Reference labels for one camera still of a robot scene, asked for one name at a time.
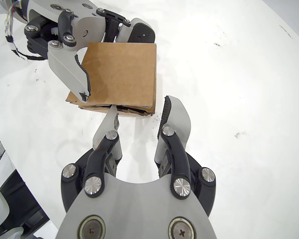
white floor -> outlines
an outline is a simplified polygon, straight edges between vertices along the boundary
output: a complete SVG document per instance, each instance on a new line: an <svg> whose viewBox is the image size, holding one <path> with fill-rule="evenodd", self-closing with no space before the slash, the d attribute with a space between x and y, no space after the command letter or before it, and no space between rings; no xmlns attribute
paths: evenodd
<svg viewBox="0 0 299 239"><path fill-rule="evenodd" d="M4 152L4 147L0 143L0 155ZM5 152L0 160L0 186L5 182L5 180L10 176L10 174L15 170L15 167L8 154ZM38 231L34 233L36 237L41 237L43 239L54 239L56 237L58 230L55 225L48 221L44 226L42 226Z"/></svg>

gray metal plate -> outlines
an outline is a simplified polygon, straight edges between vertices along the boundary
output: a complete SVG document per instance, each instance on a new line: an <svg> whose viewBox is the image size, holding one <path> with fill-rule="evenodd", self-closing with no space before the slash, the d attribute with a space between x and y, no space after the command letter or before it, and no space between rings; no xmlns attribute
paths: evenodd
<svg viewBox="0 0 299 239"><path fill-rule="evenodd" d="M170 192L170 175L148 183L123 182L105 174L105 190L90 198L82 190L67 212L56 239L77 239L81 221L98 215L106 227L105 239L168 238L170 221L182 216L190 220L197 239L215 239L216 235L198 199L193 193L185 200Z"/></svg>

cardboard box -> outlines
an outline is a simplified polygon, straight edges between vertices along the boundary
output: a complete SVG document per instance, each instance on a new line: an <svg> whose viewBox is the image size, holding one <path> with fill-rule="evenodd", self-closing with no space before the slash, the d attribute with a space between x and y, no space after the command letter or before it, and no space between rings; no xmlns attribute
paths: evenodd
<svg viewBox="0 0 299 239"><path fill-rule="evenodd" d="M82 61L91 95L82 103L72 92L66 101L81 109L152 116L156 104L156 44L89 43Z"/></svg>

torn cardboard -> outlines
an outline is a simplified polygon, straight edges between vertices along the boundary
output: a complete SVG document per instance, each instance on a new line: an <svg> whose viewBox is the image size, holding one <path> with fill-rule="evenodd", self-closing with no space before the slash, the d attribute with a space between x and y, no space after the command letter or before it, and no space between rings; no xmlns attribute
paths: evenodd
<svg viewBox="0 0 299 239"><path fill-rule="evenodd" d="M152 116L156 104L156 44L89 43L82 61L89 74L91 95L82 103L70 92L66 101L81 109Z"/></svg>

cardboard piece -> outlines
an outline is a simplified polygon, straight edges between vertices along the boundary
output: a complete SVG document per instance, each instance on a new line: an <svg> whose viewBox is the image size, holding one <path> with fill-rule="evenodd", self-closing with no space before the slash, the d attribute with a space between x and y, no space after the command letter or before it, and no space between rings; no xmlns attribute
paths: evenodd
<svg viewBox="0 0 299 239"><path fill-rule="evenodd" d="M82 61L89 74L91 95L82 103L70 92L66 101L81 109L148 116L156 104L156 44L89 43Z"/></svg>

